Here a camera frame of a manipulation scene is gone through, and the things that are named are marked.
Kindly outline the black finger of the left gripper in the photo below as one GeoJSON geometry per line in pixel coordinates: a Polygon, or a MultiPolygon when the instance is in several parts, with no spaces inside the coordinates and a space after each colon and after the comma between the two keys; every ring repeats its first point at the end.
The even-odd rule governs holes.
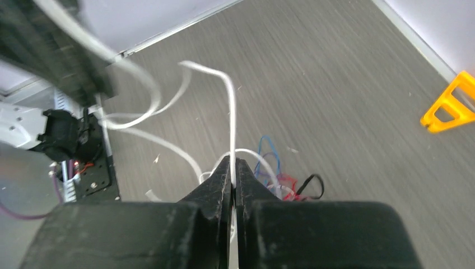
{"type": "Polygon", "coordinates": [[[81,106],[115,96],[100,59],[61,30],[34,1],[1,1],[1,60],[36,75],[81,106]]]}

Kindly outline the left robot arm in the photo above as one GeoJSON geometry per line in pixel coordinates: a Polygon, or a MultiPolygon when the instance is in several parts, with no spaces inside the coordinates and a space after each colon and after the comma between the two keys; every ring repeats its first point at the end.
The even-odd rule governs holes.
{"type": "Polygon", "coordinates": [[[1,60],[36,75],[75,101],[82,117],[62,109],[1,105],[1,139],[53,161],[95,161],[103,153],[98,119],[87,109],[96,95],[114,95],[110,60],[88,51],[33,1],[1,2],[1,60]]]}

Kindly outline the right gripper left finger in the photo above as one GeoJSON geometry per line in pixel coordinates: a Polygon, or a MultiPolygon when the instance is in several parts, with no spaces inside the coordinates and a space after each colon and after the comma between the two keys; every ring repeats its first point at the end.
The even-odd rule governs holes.
{"type": "Polygon", "coordinates": [[[178,202],[56,207],[21,268],[228,268],[230,159],[178,202]]]}

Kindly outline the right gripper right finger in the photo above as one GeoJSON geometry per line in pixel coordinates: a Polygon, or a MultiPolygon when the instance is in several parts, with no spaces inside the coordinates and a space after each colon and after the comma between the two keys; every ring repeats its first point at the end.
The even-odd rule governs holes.
{"type": "Polygon", "coordinates": [[[236,161],[240,268],[421,268],[400,215],[368,201],[282,201],[236,161]]]}

